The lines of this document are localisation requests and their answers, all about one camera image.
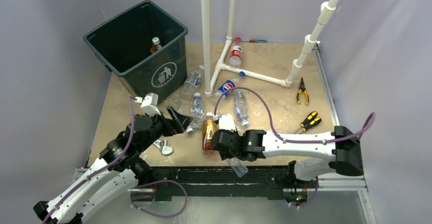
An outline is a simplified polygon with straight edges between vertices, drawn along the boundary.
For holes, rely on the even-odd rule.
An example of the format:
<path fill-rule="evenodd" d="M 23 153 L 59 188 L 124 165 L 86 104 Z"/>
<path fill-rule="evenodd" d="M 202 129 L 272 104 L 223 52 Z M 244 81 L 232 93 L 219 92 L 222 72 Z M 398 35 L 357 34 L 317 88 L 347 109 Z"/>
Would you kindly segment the small orange bottle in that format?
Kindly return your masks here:
<path fill-rule="evenodd" d="M 160 50 L 163 46 L 160 43 L 159 37 L 152 38 L 152 46 L 150 48 L 150 53 L 154 54 L 158 50 Z"/>

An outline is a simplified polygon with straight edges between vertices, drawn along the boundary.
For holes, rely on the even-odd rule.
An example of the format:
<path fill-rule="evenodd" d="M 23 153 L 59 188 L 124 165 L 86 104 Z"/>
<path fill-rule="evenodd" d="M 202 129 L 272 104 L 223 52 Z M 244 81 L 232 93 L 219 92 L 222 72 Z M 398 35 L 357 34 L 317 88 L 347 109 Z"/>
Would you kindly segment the clear bottle front edge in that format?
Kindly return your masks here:
<path fill-rule="evenodd" d="M 238 158 L 229 158 L 226 159 L 226 162 L 230 165 L 232 170 L 236 173 L 236 175 L 239 178 L 243 177 L 249 172 L 248 168 Z"/>

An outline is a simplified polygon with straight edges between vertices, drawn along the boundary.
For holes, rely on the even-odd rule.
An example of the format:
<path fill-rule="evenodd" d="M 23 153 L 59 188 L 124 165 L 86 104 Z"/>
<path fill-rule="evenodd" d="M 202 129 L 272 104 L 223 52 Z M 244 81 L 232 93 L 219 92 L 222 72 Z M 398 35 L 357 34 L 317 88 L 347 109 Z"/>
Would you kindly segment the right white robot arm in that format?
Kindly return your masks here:
<path fill-rule="evenodd" d="M 239 135 L 235 130 L 219 129 L 210 145 L 222 160 L 253 162 L 276 156 L 307 157 L 288 165 L 286 180 L 293 187 L 331 172 L 349 177 L 364 174 L 360 140 L 344 126 L 335 126 L 332 132 L 281 136 L 264 130 L 247 130 Z"/>

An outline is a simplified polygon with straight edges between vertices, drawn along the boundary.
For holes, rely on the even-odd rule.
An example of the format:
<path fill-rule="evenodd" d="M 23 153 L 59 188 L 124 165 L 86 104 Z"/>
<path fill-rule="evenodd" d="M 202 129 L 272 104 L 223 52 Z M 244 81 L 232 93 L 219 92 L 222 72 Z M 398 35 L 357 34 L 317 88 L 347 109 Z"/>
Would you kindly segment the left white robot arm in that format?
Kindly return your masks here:
<path fill-rule="evenodd" d="M 146 105 L 143 115 L 132 116 L 129 125 L 101 151 L 100 156 L 63 193 L 39 201 L 33 210 L 42 223 L 84 223 L 100 207 L 131 188 L 145 188 L 176 181 L 157 175 L 140 155 L 161 136 L 184 133 L 192 117 L 167 107 L 167 119 L 156 107 Z"/>

